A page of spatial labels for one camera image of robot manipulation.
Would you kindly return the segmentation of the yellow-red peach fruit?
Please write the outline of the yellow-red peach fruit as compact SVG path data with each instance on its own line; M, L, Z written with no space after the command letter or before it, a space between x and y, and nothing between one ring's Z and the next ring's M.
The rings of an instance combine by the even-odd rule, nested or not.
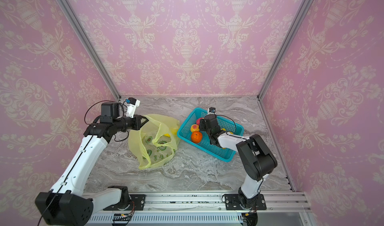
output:
M200 126L197 125L197 124L193 124L193 125L191 125L191 127L190 127L190 131L191 131L192 133L194 133L194 132L199 132L199 131L200 131Z

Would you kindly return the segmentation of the yellow-green plastic bag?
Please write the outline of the yellow-green plastic bag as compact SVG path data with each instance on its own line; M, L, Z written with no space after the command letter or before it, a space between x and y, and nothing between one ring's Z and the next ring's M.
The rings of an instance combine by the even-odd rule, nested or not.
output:
M158 114L148 114L149 119L138 131L130 131L128 148L139 162L139 170L156 169L171 161L181 139L171 133L180 129L179 120Z

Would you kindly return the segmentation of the orange round fruit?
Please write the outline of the orange round fruit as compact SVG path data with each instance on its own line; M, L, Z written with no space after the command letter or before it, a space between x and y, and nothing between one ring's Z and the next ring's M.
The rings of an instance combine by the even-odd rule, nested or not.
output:
M203 134L200 131L195 131L191 134L191 141L195 144L198 144L202 141Z

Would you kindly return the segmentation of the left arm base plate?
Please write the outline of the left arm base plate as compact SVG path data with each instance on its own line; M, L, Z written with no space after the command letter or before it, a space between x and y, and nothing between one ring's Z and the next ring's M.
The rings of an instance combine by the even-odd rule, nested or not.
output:
M145 205L145 194L130 194L129 196L122 196L121 200L103 211L143 211Z

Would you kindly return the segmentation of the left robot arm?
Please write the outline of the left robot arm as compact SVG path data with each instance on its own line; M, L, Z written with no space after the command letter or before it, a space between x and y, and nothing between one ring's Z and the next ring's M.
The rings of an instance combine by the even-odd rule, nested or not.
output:
M90 197L83 196L96 161L119 132L140 130L149 120L135 113L140 101L127 98L123 103L102 101L101 114L88 125L81 145L65 172L48 192L40 192L35 205L40 221L50 226L84 226L92 215L113 207L126 210L133 205L127 187L112 186Z

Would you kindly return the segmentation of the small yellow fruit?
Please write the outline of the small yellow fruit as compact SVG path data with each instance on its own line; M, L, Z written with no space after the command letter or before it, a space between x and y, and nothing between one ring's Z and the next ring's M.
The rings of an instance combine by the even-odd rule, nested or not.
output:
M171 129L171 133L172 133L174 136L176 136L178 130L179 130L178 128L173 128L173 129Z

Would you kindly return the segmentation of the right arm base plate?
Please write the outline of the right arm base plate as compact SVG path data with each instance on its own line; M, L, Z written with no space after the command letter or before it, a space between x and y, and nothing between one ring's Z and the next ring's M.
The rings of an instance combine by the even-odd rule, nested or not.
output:
M264 211L267 209L266 201L262 194L258 194L252 199L247 199L245 196L239 194L224 194L222 201L225 203L227 211Z

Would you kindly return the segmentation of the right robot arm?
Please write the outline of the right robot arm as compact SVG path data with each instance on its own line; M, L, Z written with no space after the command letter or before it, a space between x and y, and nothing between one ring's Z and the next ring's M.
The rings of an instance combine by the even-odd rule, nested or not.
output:
M247 175L239 188L238 199L244 209L254 208L262 184L278 166L270 148L257 134L244 138L222 130L215 114L208 114L200 121L200 130L208 135L211 145L239 154Z

